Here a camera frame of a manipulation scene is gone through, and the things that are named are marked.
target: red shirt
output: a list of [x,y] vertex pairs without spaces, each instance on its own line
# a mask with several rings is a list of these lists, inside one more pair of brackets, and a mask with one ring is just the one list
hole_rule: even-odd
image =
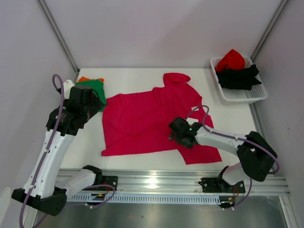
[[[161,152],[178,149],[186,164],[221,161],[216,148],[195,145],[188,149],[170,140],[168,127],[177,116],[186,118],[192,107],[202,104],[202,97],[187,84],[190,77],[181,73],[166,73],[165,86],[152,91],[118,94],[107,99],[103,113],[106,150],[102,156]],[[191,118],[200,122],[205,112],[202,108]],[[211,117],[206,125],[213,127]]]

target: plastic basket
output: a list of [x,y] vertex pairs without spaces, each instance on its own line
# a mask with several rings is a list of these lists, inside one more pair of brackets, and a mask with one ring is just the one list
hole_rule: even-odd
[[[239,103],[251,104],[254,103],[255,101],[264,100],[268,97],[268,93],[259,75],[257,75],[256,78],[257,80],[262,82],[262,84],[252,86],[251,90],[222,88],[219,84],[218,76],[215,72],[215,67],[222,58],[223,57],[214,57],[210,60],[210,63],[211,63],[213,75],[216,79],[221,94],[220,96],[221,102],[224,105],[239,104]],[[245,59],[245,68],[248,68],[253,64],[250,58],[244,56],[243,58]]]

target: gray floor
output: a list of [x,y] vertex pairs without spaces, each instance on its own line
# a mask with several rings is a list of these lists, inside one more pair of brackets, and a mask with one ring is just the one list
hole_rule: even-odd
[[235,211],[213,205],[108,203],[75,206],[40,228],[287,228],[278,197],[250,197]]

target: orange cloth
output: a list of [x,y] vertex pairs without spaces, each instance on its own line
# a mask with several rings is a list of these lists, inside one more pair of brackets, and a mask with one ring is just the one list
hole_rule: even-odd
[[[94,80],[94,79],[90,79],[90,78],[87,78],[87,77],[81,77],[78,82],[86,82],[86,81],[91,81],[91,80]],[[99,78],[97,79],[99,80],[100,82],[104,82],[105,80],[103,78]]]

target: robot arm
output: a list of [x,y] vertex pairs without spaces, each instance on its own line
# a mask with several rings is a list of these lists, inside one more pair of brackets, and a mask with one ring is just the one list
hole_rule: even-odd
[[[87,165],[70,179],[55,184],[60,165],[78,130],[83,129],[84,124],[104,106],[89,86],[75,85],[68,92],[70,92],[69,98],[63,102],[65,109],[62,114],[58,116],[59,108],[57,108],[49,115],[44,145],[30,178],[23,188],[15,189],[12,194],[12,198],[22,202],[23,205],[26,201],[27,205],[53,216],[61,212],[67,198],[88,186],[101,184],[103,179],[101,169]],[[170,123],[169,127],[172,129],[170,138],[188,148],[196,144],[208,145],[239,157],[239,163],[225,167],[218,176],[217,185],[222,192],[245,179],[263,181],[272,168],[273,158],[248,142],[254,142],[270,151],[275,158],[277,157],[272,148],[256,132],[251,132],[249,135],[215,132],[200,123],[190,126],[180,117]],[[56,129],[54,138],[50,140],[54,129]]]
[[[98,113],[104,104],[91,87],[75,85],[71,87],[69,99],[64,100],[63,106],[65,109],[60,117],[58,117],[59,108],[49,115],[45,141],[35,168],[24,187],[15,189],[12,194],[13,199],[24,202],[29,193],[27,205],[53,216],[60,213],[67,198],[88,186],[101,184],[102,180],[100,169],[85,166],[78,174],[55,185],[60,165],[78,130],[83,129],[84,124]],[[60,118],[59,125],[47,150],[57,118]],[[43,157],[45,158],[41,165],[40,161]]]
[[242,135],[214,130],[200,123],[193,123],[190,126],[180,117],[171,122],[169,127],[172,129],[170,138],[187,148],[191,149],[196,144],[212,146],[239,158],[239,163],[225,167],[218,177],[219,187],[223,191],[243,180],[265,180],[274,164],[274,159],[261,150],[261,147],[277,158],[274,150],[257,132]]

